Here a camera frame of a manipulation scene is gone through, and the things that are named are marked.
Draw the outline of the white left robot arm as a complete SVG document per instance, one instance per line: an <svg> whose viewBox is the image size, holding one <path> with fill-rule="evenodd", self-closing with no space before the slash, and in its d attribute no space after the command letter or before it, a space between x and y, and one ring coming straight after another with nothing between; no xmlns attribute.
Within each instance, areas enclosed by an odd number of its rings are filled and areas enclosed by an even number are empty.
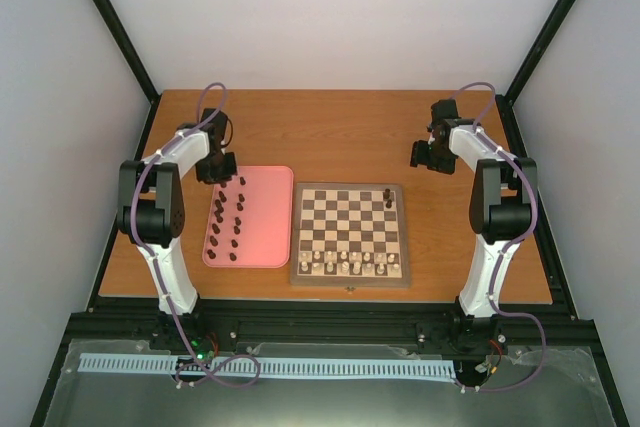
<svg viewBox="0 0 640 427"><path fill-rule="evenodd" d="M195 315L198 293L187 272L181 247L186 222L182 179L191 170L205 185L226 185L237 175L235 155L227 150L228 116L206 109L198 123L181 125L163 147L119 169L118 230L145 259L159 296L159 309L183 315L172 335L186 349L201 347L208 325Z"/></svg>

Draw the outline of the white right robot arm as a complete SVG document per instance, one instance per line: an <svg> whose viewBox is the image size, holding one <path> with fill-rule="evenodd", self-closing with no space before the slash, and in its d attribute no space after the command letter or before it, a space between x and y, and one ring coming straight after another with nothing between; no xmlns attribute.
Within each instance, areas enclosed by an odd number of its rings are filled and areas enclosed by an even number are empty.
<svg viewBox="0 0 640 427"><path fill-rule="evenodd" d="M499 312L511 259L537 224L537 165L503 149L478 122L462 118L453 99L431 106L427 130L427 140L413 143L412 167L451 175L462 161L474 174L469 222L476 243L458 302L464 315L489 318Z"/></svg>

